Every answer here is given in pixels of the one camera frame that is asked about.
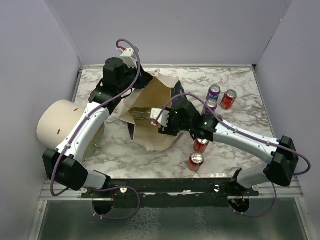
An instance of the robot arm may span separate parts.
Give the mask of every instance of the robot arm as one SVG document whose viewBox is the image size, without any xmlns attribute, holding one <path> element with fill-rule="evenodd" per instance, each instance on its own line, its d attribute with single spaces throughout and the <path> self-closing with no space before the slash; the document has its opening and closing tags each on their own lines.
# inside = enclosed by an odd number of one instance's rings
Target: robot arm
<svg viewBox="0 0 320 240">
<path fill-rule="evenodd" d="M 123 51 L 120 58 L 109 58 L 105 61 L 103 67 L 103 78 L 96 86 L 95 90 L 89 97 L 84 113 L 74 126 L 73 130 L 55 149 L 47 149 L 43 154 L 43 162 L 47 177 L 52 179 L 52 174 L 58 158 L 61 158 L 56 175 L 55 182 L 69 187 L 72 190 L 80 188 L 101 189 L 110 179 L 109 176 L 85 169 L 81 162 L 85 151 L 97 132 L 103 126 L 105 120 L 112 114 L 121 98 L 118 98 L 109 104 L 98 108 L 102 103 L 112 99 L 114 96 L 125 91 L 134 81 L 137 75 L 137 65 L 132 48 Z M 143 89 L 153 77 L 146 73 L 142 67 L 140 69 L 139 78 L 133 88 Z M 75 134 L 82 122 L 87 119 L 80 130 Z"/>
<path fill-rule="evenodd" d="M 151 118 L 156 119 L 159 113 L 160 109 L 152 109 Z M 211 142 L 228 144 L 261 159 L 264 163 L 249 169 L 239 169 L 234 173 L 231 182 L 235 188 L 249 189 L 253 185 L 269 181 L 284 187 L 288 187 L 291 183 L 299 160 L 297 155 L 276 146 L 262 144 L 238 134 L 237 131 L 295 151 L 295 145 L 289 137 L 283 136 L 279 140 L 251 133 L 225 120 L 224 124 L 221 124 L 211 114 L 201 116 L 194 105 L 182 97 L 176 101 L 173 109 L 166 108 L 157 122 L 161 125 L 158 130 L 160 134 L 176 136 L 179 131 L 187 131 L 193 139 L 207 139 Z"/>
</svg>

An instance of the red soda can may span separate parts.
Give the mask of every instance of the red soda can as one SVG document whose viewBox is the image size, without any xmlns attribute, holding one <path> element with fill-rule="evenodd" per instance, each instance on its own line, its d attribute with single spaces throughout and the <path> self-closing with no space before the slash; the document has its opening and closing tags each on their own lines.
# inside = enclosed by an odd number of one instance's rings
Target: red soda can
<svg viewBox="0 0 320 240">
<path fill-rule="evenodd" d="M 235 90 L 226 91 L 220 104 L 221 108 L 223 108 L 224 110 L 230 109 L 236 99 L 237 93 Z"/>
<path fill-rule="evenodd" d="M 209 98 L 205 103 L 214 113 L 216 112 L 216 109 L 218 106 L 218 103 L 216 100 Z M 206 108 L 206 106 L 203 106 L 201 115 L 205 115 L 205 114 L 211 114 L 211 112 Z"/>
<path fill-rule="evenodd" d="M 194 152 L 190 155 L 188 168 L 196 172 L 202 164 L 204 164 L 205 158 L 200 152 Z"/>
<path fill-rule="evenodd" d="M 194 140 L 193 150 L 195 152 L 204 153 L 207 146 L 209 145 L 209 141 L 207 139 L 199 139 Z"/>
</svg>

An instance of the screw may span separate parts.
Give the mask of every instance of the screw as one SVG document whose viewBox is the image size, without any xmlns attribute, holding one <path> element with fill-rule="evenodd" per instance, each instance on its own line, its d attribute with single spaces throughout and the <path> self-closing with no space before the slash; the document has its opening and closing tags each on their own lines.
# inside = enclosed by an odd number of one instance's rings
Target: screw
<svg viewBox="0 0 320 240">
<path fill-rule="evenodd" d="M 124 194 L 127 192 L 127 189 L 125 187 L 122 187 L 122 188 L 120 188 L 120 192 Z"/>
<path fill-rule="evenodd" d="M 81 192 L 82 192 L 83 194 L 87 193 L 87 192 L 88 192 L 88 188 L 82 187 L 82 188 L 81 188 Z"/>
</svg>

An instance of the can lid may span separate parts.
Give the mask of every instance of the can lid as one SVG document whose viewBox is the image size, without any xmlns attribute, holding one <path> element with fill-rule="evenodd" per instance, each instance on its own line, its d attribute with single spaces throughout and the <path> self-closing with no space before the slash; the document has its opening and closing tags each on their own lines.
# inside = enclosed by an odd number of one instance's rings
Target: can lid
<svg viewBox="0 0 320 240">
<path fill-rule="evenodd" d="M 217 84 L 213 84 L 211 87 L 210 87 L 210 90 L 214 93 L 220 93 L 221 92 L 221 89 L 220 87 L 217 85 Z"/>
<path fill-rule="evenodd" d="M 207 139 L 200 139 L 200 138 L 197 138 L 197 141 L 201 144 L 207 144 L 209 142 L 209 140 Z"/>
<path fill-rule="evenodd" d="M 237 93 L 236 93 L 236 91 L 235 91 L 235 90 L 232 90 L 232 89 L 226 91 L 226 95 L 227 95 L 229 98 L 235 98 L 235 99 L 237 98 Z"/>
<path fill-rule="evenodd" d="M 192 153 L 191 156 L 190 156 L 190 159 L 196 165 L 200 165 L 205 160 L 204 156 L 200 152 Z"/>
<path fill-rule="evenodd" d="M 212 99 L 212 98 L 209 98 L 207 101 L 206 101 L 206 104 L 210 107 L 210 108 L 216 108 L 218 106 L 217 104 L 217 101 Z"/>
</svg>

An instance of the white marble tabletop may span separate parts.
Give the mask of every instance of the white marble tabletop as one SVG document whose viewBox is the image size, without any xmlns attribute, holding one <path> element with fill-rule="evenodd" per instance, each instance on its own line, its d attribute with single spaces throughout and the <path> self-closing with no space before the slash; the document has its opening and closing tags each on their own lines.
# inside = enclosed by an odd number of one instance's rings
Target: white marble tabletop
<svg viewBox="0 0 320 240">
<path fill-rule="evenodd" d="M 155 71 L 157 68 L 145 68 Z M 162 68 L 166 76 L 178 76 L 185 92 L 206 98 L 212 84 L 221 87 L 220 104 L 228 89 L 237 92 L 237 99 L 230 110 L 220 105 L 216 113 L 236 126 L 272 137 L 268 117 L 251 68 Z M 75 102 L 86 106 L 88 97 L 102 78 L 102 68 L 83 69 Z M 203 106 L 191 97 L 188 99 L 201 111 Z M 161 152 L 147 152 L 130 140 L 127 124 L 116 120 L 118 110 L 105 121 L 104 136 L 93 156 L 83 161 L 89 170 L 97 170 L 112 178 L 217 178 L 232 177 L 237 168 L 249 168 L 261 162 L 260 159 L 235 147 L 210 143 L 203 156 L 204 164 L 197 173 L 188 169 L 189 156 L 194 141 L 186 132 L 169 149 Z"/>
</svg>

